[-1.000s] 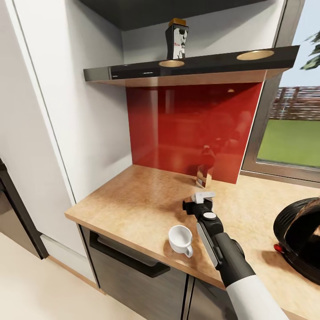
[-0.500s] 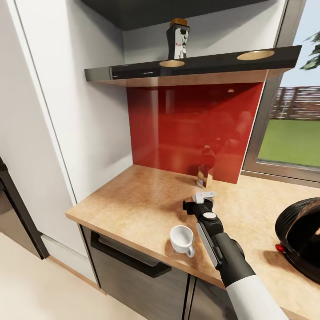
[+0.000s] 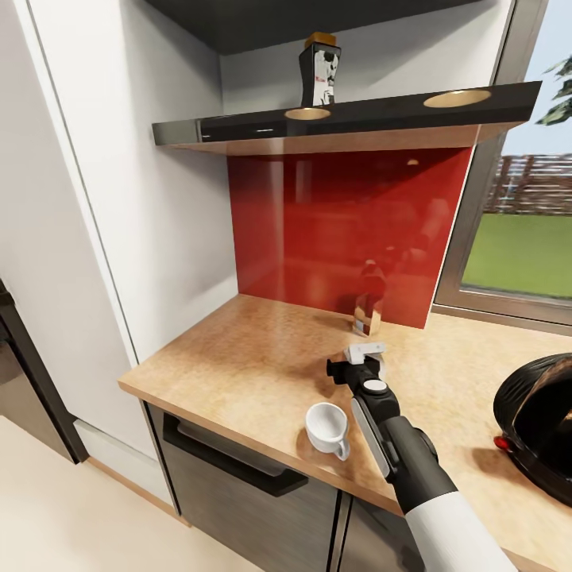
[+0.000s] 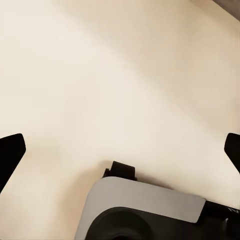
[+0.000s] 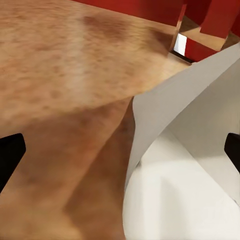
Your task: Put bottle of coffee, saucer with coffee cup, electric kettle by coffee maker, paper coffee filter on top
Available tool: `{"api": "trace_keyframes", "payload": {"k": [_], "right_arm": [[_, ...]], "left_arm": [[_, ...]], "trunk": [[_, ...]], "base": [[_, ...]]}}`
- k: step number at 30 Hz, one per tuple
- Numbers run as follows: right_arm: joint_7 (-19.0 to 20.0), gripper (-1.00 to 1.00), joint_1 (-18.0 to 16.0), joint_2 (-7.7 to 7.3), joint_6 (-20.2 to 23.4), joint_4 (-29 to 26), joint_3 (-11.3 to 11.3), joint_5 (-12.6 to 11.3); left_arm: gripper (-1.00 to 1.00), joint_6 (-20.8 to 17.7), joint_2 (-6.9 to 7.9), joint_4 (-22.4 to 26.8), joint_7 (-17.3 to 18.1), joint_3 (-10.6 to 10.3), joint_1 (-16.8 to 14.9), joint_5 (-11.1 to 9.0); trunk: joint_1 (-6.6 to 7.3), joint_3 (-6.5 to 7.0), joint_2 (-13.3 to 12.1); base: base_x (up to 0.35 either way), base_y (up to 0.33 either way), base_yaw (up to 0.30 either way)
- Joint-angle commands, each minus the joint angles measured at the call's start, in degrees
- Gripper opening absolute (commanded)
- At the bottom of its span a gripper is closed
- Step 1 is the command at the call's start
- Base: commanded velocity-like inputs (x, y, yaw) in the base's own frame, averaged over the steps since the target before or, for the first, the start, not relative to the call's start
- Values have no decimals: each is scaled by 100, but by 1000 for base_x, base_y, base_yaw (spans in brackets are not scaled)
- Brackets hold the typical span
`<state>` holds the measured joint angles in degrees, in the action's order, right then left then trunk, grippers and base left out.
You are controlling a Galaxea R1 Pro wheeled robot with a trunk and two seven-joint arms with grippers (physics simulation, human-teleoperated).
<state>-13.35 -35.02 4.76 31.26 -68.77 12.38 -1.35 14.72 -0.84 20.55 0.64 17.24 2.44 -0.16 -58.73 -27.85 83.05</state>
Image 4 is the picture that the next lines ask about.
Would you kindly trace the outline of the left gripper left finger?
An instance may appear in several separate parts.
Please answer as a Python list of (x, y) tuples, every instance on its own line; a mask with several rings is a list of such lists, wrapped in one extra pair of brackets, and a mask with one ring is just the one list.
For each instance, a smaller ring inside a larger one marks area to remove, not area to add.
[(0, 138), (0, 193), (26, 153), (22, 133)]

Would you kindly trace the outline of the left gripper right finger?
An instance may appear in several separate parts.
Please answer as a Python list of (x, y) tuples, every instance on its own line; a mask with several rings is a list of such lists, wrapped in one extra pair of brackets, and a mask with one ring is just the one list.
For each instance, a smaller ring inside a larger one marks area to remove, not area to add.
[(229, 133), (227, 135), (224, 151), (240, 173), (240, 135)]

